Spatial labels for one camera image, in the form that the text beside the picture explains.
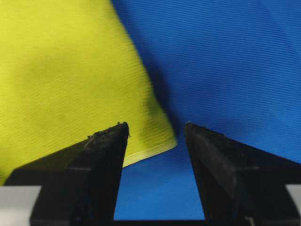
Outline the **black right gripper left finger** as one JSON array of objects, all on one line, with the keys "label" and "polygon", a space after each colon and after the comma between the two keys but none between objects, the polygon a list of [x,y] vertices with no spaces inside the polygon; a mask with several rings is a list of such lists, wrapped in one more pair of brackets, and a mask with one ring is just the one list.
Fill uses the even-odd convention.
[{"label": "black right gripper left finger", "polygon": [[129,127],[118,123],[13,170],[4,183],[7,226],[109,226]]}]

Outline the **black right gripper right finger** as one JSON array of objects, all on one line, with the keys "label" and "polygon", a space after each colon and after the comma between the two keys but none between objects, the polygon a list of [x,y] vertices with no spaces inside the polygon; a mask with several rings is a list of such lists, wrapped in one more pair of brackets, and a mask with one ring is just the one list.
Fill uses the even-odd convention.
[{"label": "black right gripper right finger", "polygon": [[207,225],[300,225],[299,163],[191,122],[184,133]]}]

